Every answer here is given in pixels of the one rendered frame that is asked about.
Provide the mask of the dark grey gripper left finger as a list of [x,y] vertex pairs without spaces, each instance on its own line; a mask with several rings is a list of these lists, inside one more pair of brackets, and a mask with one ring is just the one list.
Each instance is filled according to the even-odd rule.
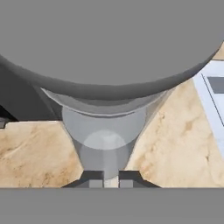
[[84,171],[80,178],[64,185],[64,188],[103,188],[102,171]]

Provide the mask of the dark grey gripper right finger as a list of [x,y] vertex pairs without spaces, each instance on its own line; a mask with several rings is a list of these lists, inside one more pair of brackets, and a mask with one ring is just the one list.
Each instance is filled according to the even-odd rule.
[[158,188],[158,185],[143,179],[139,171],[119,171],[120,188]]

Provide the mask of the white cabinet with dark panel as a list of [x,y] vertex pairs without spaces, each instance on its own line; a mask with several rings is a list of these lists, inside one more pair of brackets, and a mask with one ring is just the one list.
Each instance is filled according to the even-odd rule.
[[193,83],[224,157],[224,60],[211,60],[193,77]]

